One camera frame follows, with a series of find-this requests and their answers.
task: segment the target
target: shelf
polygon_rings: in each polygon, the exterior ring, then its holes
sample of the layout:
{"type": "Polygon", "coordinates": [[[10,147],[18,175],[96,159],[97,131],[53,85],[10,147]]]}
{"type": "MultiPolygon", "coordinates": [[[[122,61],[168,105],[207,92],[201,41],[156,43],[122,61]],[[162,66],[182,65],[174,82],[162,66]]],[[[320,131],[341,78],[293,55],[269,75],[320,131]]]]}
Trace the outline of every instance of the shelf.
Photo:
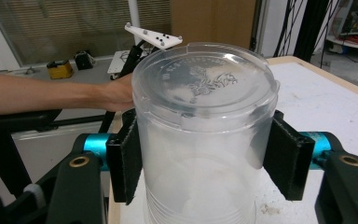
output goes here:
{"type": "Polygon", "coordinates": [[[342,41],[342,40],[339,40],[339,39],[336,39],[333,35],[329,35],[326,40],[328,41],[331,41],[335,44],[338,44],[338,45],[343,45],[343,46],[347,46],[347,47],[350,47],[350,48],[356,48],[358,49],[358,44],[354,44],[353,42],[350,42],[350,41],[342,41]]]}

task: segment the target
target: window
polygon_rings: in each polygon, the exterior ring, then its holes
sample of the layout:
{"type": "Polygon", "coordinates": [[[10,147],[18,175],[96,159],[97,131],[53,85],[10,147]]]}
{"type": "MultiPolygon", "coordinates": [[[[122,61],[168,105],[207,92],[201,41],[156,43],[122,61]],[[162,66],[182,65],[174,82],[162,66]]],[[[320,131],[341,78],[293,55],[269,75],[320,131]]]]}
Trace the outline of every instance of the window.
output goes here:
{"type": "MultiPolygon", "coordinates": [[[[138,0],[138,8],[143,28],[171,33],[170,1],[138,0]]],[[[129,21],[127,0],[0,0],[0,29],[20,66],[130,49],[129,21]]]]}

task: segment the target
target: transparent cylinder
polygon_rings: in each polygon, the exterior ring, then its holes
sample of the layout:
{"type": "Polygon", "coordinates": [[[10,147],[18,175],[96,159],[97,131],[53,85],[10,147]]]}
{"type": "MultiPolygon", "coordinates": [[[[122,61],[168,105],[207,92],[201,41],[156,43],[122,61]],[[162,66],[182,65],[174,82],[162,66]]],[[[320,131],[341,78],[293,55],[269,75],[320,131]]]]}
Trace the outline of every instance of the transparent cylinder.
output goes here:
{"type": "MultiPolygon", "coordinates": [[[[214,59],[207,63],[211,49],[199,45],[194,49],[197,60],[188,59],[193,57],[189,47],[184,61],[180,49],[179,59],[167,57],[167,52],[162,51],[134,72],[133,97],[145,172],[147,223],[254,223],[255,190],[279,85],[270,78],[272,74],[264,63],[260,67],[249,63],[249,59],[239,60],[238,70],[236,64],[231,69],[231,60],[227,60],[228,65],[219,62],[216,57],[227,55],[226,49],[223,47],[224,53],[216,55],[216,48],[212,48],[214,59]],[[177,75],[167,73],[174,70],[172,62],[182,66],[177,75]],[[202,67],[207,68],[206,74],[211,74],[207,79],[215,80],[213,76],[220,76],[220,71],[229,71],[237,82],[226,83],[220,90],[215,86],[208,94],[195,94],[194,83],[209,82],[205,77],[193,76],[192,69],[200,71],[202,67]],[[260,82],[250,85],[252,79],[260,82]],[[177,88],[167,80],[179,83],[177,88]],[[258,97],[246,91],[245,97],[238,93],[249,85],[268,87],[258,97]],[[244,103],[252,97],[256,100],[244,103]]],[[[262,61],[253,54],[250,57],[262,61]]]]}

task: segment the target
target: black cable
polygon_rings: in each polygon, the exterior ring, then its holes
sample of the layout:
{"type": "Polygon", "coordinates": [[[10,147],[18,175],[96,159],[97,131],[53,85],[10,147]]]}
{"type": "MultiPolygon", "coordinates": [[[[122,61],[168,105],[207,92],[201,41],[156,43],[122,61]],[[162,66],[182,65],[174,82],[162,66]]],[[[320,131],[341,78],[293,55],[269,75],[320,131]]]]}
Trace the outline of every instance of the black cable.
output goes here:
{"type": "Polygon", "coordinates": [[[279,49],[281,47],[284,31],[287,29],[287,20],[289,18],[289,16],[288,16],[289,12],[290,12],[290,0],[287,0],[286,11],[285,11],[285,15],[284,15],[282,30],[281,30],[281,34],[280,34],[280,37],[279,37],[279,40],[278,40],[277,48],[275,49],[275,52],[274,52],[274,55],[273,55],[274,58],[278,57],[278,52],[279,52],[279,49]]]}
{"type": "Polygon", "coordinates": [[[339,2],[336,3],[336,6],[334,7],[333,12],[331,14],[329,14],[329,17],[327,18],[327,23],[324,26],[324,31],[321,33],[321,35],[319,35],[318,40],[316,41],[315,47],[313,48],[313,51],[316,50],[316,46],[318,46],[319,42],[321,41],[323,33],[324,32],[328,33],[328,24],[330,23],[331,18],[333,17],[334,13],[336,12],[338,5],[339,5],[339,2]]]}
{"type": "MultiPolygon", "coordinates": [[[[289,50],[289,48],[290,48],[290,41],[291,41],[291,36],[292,36],[293,27],[294,27],[294,25],[295,25],[295,23],[296,23],[296,20],[297,20],[297,17],[298,17],[298,13],[300,12],[300,9],[301,9],[303,3],[304,3],[304,0],[301,0],[296,15],[294,16],[294,13],[293,13],[293,15],[292,15],[292,23],[291,23],[291,26],[290,26],[289,36],[287,36],[287,37],[284,39],[284,42],[283,42],[283,48],[285,48],[286,42],[289,40],[289,44],[288,44],[288,47],[287,47],[287,50],[286,50],[286,55],[287,55],[288,50],[289,50]]],[[[293,9],[295,8],[295,5],[296,5],[296,1],[295,1],[294,5],[293,5],[290,9],[293,10],[293,9]]]]}
{"type": "Polygon", "coordinates": [[[353,63],[358,63],[358,61],[354,60],[354,59],[351,58],[350,56],[348,56],[348,55],[346,55],[346,54],[344,54],[344,56],[345,56],[347,59],[351,60],[353,63]]]}
{"type": "MultiPolygon", "coordinates": [[[[293,2],[296,2],[296,0],[295,1],[290,0],[290,8],[289,8],[289,13],[288,13],[287,20],[289,20],[290,14],[294,11],[293,2]]],[[[284,30],[284,42],[283,42],[283,46],[282,46],[281,51],[278,54],[278,56],[283,56],[284,50],[286,49],[286,42],[287,42],[288,36],[289,36],[289,34],[287,34],[287,24],[286,24],[286,29],[284,30]]]]}
{"type": "MultiPolygon", "coordinates": [[[[322,32],[321,33],[321,36],[322,36],[322,34],[324,33],[324,44],[325,44],[325,41],[326,41],[326,38],[327,38],[327,27],[328,27],[328,23],[330,22],[330,18],[331,18],[331,15],[333,14],[333,10],[332,10],[332,8],[333,8],[333,1],[331,0],[330,1],[330,4],[329,4],[329,6],[327,7],[327,8],[329,8],[329,17],[328,17],[328,19],[327,19],[327,22],[326,22],[326,25],[324,26],[324,32],[322,32]]],[[[321,56],[321,66],[320,66],[320,68],[322,68],[322,65],[324,64],[324,44],[322,45],[322,56],[321,56]]]]}

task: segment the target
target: white table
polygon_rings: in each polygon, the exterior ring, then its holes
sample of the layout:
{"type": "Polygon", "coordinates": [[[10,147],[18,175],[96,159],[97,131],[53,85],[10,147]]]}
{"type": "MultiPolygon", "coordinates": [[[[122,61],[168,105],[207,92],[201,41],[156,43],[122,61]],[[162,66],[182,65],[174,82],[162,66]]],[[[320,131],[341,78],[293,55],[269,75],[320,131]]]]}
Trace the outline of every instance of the white table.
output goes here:
{"type": "MultiPolygon", "coordinates": [[[[281,82],[277,109],[284,113],[284,120],[299,132],[333,133],[348,152],[358,155],[358,87],[295,57],[268,61],[281,82]]],[[[256,223],[318,223],[314,205],[323,174],[310,171],[303,200],[288,202],[263,169],[255,199],[256,223]]],[[[110,203],[109,223],[144,224],[144,197],[141,176],[129,206],[110,203]]]]}

